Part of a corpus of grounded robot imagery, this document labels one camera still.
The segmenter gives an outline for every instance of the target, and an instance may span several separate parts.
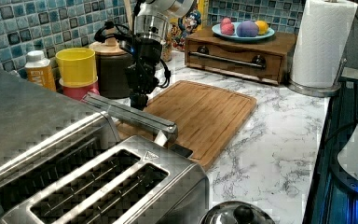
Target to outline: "white bottle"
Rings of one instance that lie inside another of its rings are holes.
[[[50,60],[45,57],[45,53],[42,50],[33,50],[27,53],[26,58],[25,69],[28,80],[51,91],[56,91]]]

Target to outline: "pot lid knob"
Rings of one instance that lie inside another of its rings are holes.
[[[252,223],[255,219],[255,214],[252,208],[247,205],[240,205],[234,210],[234,217],[239,224]]]

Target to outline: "wooden cutting board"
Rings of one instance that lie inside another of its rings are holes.
[[[192,161],[208,170],[255,109],[256,99],[190,81],[178,81],[149,101],[145,112],[176,123],[175,143],[193,150]],[[152,133],[118,122],[120,137]]]

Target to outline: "drawer handle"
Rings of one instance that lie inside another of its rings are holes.
[[[241,61],[237,61],[237,60],[232,60],[232,59],[227,59],[227,58],[222,58],[222,57],[218,57],[218,56],[209,55],[209,50],[205,46],[199,47],[198,52],[191,52],[190,51],[188,54],[193,55],[193,56],[198,56],[198,57],[201,57],[201,58],[214,59],[214,60],[227,62],[227,63],[236,63],[236,64],[240,64],[240,65],[244,65],[244,66],[250,66],[250,67],[254,67],[254,68],[260,68],[260,69],[265,69],[266,68],[266,59],[261,55],[254,56],[254,58],[252,59],[251,62],[246,63],[246,62],[241,62]]]

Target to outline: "purple egg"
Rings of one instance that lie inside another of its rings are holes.
[[[258,26],[253,21],[243,21],[237,27],[237,36],[255,37],[258,34]]]

